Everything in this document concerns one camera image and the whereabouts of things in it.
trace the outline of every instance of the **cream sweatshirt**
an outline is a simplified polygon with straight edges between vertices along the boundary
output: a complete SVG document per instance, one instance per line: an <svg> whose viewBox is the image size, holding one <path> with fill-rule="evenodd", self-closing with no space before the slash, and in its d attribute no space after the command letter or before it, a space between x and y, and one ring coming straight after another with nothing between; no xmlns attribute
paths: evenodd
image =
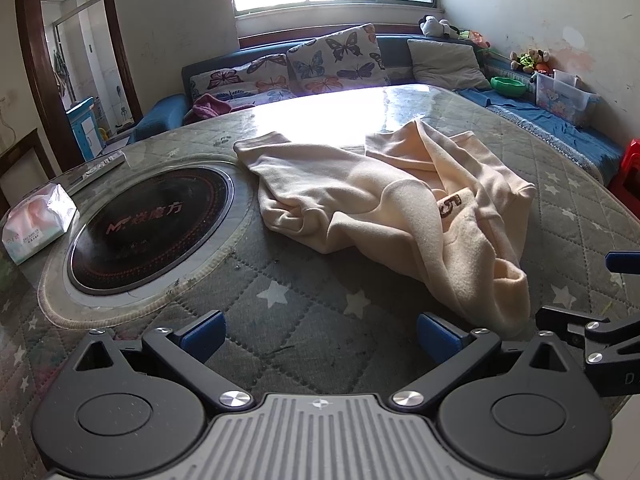
<svg viewBox="0 0 640 480"><path fill-rule="evenodd" d="M260 177L269 229L325 254L356 246L502 336L529 319L518 262L536 190L472 132L449 138L414 120L367 136L365 155L276 132L234 149Z"/></svg>

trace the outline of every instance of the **gray quilted tablecloth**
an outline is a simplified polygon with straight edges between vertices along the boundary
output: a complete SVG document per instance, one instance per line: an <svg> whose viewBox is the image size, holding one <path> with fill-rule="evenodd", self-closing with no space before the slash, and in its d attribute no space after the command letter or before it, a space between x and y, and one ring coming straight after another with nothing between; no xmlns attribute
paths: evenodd
<svg viewBox="0 0 640 480"><path fill-rule="evenodd" d="M544 304L612 319L636 313L640 278L611 274L609 250L638 250L640 226L602 186L550 146L450 92L404 86L340 92L264 105L183 127L126 148L117 168L74 197L82 208L115 180L190 156L230 155L240 137L278 130L292 140L358 145L421 117L444 134L473 130L507 166L538 188L522 267L532 310ZM227 340L207 362L257 397L265 392L379 392L386 396L433 364L415 342L415 317L447 310L423 284L355 250L323 256L268 232L254 208L246 231L204 279L164 307L110 328L137 338L223 310ZM62 238L59 244L68 243ZM39 399L83 332L55 327L36 288L48 251L19 268L0 256L0 478L39 478L30 437ZM518 339L535 330L533 322ZM609 401L612 410L619 399Z"/></svg>

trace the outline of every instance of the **teddy bear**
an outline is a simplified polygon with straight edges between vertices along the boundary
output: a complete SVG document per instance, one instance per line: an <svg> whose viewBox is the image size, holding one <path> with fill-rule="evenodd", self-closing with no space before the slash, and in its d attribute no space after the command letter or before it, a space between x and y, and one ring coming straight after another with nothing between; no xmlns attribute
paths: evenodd
<svg viewBox="0 0 640 480"><path fill-rule="evenodd" d="M420 30L425 36L433 36L434 38L451 38L457 40L460 37L460 30L453 27L449 20L438 21L435 16L425 14L418 22Z"/></svg>
<svg viewBox="0 0 640 480"><path fill-rule="evenodd" d="M547 65L550 54L546 50L537 50L530 48L526 54L518 56L515 52L511 52L511 69L521 70L525 74L533 74L534 72L542 72L548 74L551 69Z"/></svg>

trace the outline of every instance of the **red chair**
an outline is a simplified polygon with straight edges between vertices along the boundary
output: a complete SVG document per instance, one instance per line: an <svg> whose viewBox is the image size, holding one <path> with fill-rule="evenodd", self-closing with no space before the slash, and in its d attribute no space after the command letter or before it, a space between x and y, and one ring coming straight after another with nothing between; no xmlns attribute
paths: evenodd
<svg viewBox="0 0 640 480"><path fill-rule="evenodd" d="M640 139L632 140L626 147L609 191L640 219Z"/></svg>

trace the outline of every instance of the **transparent plastic bin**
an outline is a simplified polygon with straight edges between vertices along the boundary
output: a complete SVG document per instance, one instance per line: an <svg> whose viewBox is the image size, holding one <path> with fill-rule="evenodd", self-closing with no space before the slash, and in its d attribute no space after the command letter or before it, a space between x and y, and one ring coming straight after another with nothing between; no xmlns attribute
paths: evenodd
<svg viewBox="0 0 640 480"><path fill-rule="evenodd" d="M583 92L541 73L536 75L536 105L574 126L589 126L599 100L598 94Z"/></svg>
<svg viewBox="0 0 640 480"><path fill-rule="evenodd" d="M569 74L568 72L563 72L562 70L554 69L554 79L556 81L562 81L563 83L566 83L569 86L573 86L574 88L577 88L578 86L578 76Z"/></svg>

